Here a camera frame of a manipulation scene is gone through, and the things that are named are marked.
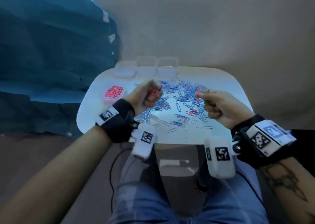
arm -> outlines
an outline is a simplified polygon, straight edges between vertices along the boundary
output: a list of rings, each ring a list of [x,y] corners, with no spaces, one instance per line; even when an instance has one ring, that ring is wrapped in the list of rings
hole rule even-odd
[[[151,96],[153,89],[159,91]],[[153,80],[138,85],[126,100],[135,115],[154,107],[162,90]],[[0,223],[54,223],[77,198],[112,141],[94,126],[35,174],[0,207]]]
[[[204,99],[208,116],[228,129],[254,116],[227,92],[208,89],[198,95]],[[315,224],[315,178],[292,157],[265,166],[262,171],[291,222]]]
[[[293,224],[315,223],[315,178],[296,159],[265,166],[262,173]]]

person's right hand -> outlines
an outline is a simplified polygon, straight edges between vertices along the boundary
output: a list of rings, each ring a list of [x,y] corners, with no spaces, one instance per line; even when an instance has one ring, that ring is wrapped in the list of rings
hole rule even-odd
[[[208,111],[208,117],[228,129],[255,115],[245,104],[225,91],[206,89],[199,92],[198,97],[203,99],[203,108]]]

hand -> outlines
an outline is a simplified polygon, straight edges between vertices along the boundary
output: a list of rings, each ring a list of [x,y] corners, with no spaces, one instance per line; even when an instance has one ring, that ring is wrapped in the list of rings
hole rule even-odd
[[[163,95],[163,91],[160,87],[159,83],[156,83],[154,80],[149,80],[139,84],[130,95],[128,95],[125,100],[132,105],[136,116],[149,108],[153,108],[155,102],[160,100],[160,97]],[[159,90],[156,92],[155,96],[152,97],[150,94],[154,89]]]
[[[206,89],[199,92],[198,97],[203,99],[203,108],[208,111],[208,117],[228,129],[255,115],[245,104],[225,91]]]

container of pink paper clips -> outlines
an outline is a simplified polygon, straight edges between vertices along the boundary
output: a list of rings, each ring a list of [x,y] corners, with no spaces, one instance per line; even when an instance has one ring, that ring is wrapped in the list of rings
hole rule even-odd
[[[104,104],[112,105],[117,100],[126,98],[128,96],[128,92],[123,83],[113,82],[106,83],[104,87],[101,88],[100,95]]]

forearm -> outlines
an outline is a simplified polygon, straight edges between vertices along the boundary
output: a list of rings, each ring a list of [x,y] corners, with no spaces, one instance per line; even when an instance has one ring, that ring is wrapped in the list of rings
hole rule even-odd
[[[294,158],[262,168],[293,224],[315,222],[315,178]]]
[[[0,208],[0,223],[53,223],[69,208],[111,140],[95,126],[50,161]]]

